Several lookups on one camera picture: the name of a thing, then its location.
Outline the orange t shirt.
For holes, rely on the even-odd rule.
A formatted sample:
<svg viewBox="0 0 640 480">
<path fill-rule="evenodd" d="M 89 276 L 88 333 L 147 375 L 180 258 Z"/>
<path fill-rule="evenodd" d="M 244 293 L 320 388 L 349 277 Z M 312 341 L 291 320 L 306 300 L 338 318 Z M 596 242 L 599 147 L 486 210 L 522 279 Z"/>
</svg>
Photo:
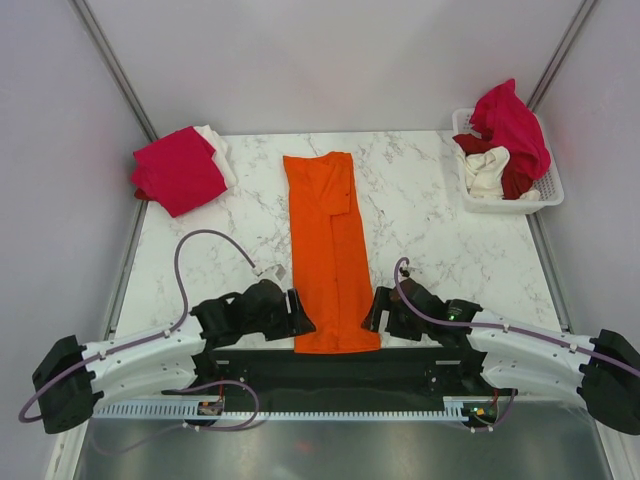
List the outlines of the orange t shirt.
<svg viewBox="0 0 640 480">
<path fill-rule="evenodd" d="M 349 153 L 285 156 L 289 185 L 293 285 L 315 326 L 299 336 L 301 354 L 376 351 L 378 334 L 362 327 L 373 304 L 361 214 Z"/>
</svg>

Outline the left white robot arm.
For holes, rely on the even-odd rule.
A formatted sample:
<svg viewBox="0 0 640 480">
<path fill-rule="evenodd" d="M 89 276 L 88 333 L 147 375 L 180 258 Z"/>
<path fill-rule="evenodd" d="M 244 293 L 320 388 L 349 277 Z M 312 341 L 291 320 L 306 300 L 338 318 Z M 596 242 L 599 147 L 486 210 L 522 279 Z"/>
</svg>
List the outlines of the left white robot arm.
<svg viewBox="0 0 640 480">
<path fill-rule="evenodd" d="M 48 434 L 89 420 L 120 401 L 160 393 L 208 393 L 219 382 L 214 350 L 260 333 L 268 341 L 314 332 L 294 289 L 268 279 L 192 307 L 179 326 L 103 342 L 59 339 L 32 375 Z"/>
</svg>

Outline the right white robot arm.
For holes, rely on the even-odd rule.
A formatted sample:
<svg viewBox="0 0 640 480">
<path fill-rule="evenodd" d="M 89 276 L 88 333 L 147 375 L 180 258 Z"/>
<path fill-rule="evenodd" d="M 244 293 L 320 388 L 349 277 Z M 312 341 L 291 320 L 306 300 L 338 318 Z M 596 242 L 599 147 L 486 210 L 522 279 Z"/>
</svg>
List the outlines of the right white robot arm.
<svg viewBox="0 0 640 480">
<path fill-rule="evenodd" d="M 377 288 L 364 329 L 396 338 L 428 336 L 462 354 L 458 381 L 467 392 L 486 388 L 553 397 L 587 410 L 605 426 L 639 433 L 639 353 L 621 334 L 595 337 L 534 328 L 462 299 L 443 301 L 410 278 Z"/>
</svg>

